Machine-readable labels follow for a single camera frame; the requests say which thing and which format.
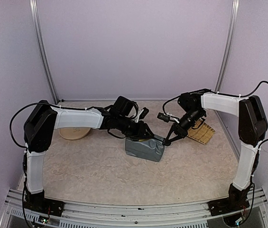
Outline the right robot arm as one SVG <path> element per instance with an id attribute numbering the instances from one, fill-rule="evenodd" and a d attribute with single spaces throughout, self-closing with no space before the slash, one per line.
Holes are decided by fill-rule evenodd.
<path id="1" fill-rule="evenodd" d="M 237 173 L 230 189 L 238 192 L 249 189 L 253 173 L 258 165 L 259 151 L 268 141 L 266 132 L 268 121 L 260 98 L 253 90 L 247 95 L 230 95 L 200 89 L 182 93 L 175 97 L 178 105 L 185 111 L 181 117 L 159 113 L 157 118 L 172 122 L 172 126 L 163 141 L 164 146 L 185 138 L 189 129 L 195 129 L 197 120 L 204 120 L 208 110 L 234 115 L 238 118 L 238 135 L 240 139 L 240 158 Z"/>

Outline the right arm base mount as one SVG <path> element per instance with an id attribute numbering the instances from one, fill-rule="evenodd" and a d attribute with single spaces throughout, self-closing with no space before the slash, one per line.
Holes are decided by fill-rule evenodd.
<path id="1" fill-rule="evenodd" d="M 238 190 L 231 184 L 228 191 L 228 197 L 208 202 L 211 216 L 222 215 L 248 208 L 250 206 L 247 198 L 249 190 L 250 186 L 244 190 Z"/>

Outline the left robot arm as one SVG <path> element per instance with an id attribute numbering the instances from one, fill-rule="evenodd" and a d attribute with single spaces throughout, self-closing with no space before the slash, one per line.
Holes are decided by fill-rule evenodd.
<path id="1" fill-rule="evenodd" d="M 48 207 L 43 189 L 43 162 L 49 149 L 54 130 L 63 128 L 91 128 L 120 131 L 125 138 L 133 141 L 149 140 L 154 137 L 148 124 L 143 121 L 148 109 L 139 110 L 136 102 L 119 96 L 114 104 L 107 107 L 91 106 L 87 108 L 65 107 L 50 104 L 46 100 L 32 103 L 33 111 L 24 123 L 24 145 L 15 144 L 24 149 L 26 164 L 25 187 L 31 194 L 30 204 L 38 211 Z"/>

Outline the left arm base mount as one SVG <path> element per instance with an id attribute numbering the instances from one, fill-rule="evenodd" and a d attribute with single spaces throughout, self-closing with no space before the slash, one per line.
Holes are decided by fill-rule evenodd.
<path id="1" fill-rule="evenodd" d="M 24 208 L 31 211 L 61 217 L 65 203 L 60 200 L 45 198 L 45 192 L 24 195 Z"/>

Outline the grey zip pouch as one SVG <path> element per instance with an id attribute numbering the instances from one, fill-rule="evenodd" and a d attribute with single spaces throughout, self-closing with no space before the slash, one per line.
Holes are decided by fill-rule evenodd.
<path id="1" fill-rule="evenodd" d="M 153 162 L 160 162 L 165 146 L 162 144 L 164 138 L 154 135 L 154 138 L 142 141 L 134 141 L 127 137 L 125 140 L 125 151 L 127 155 Z"/>

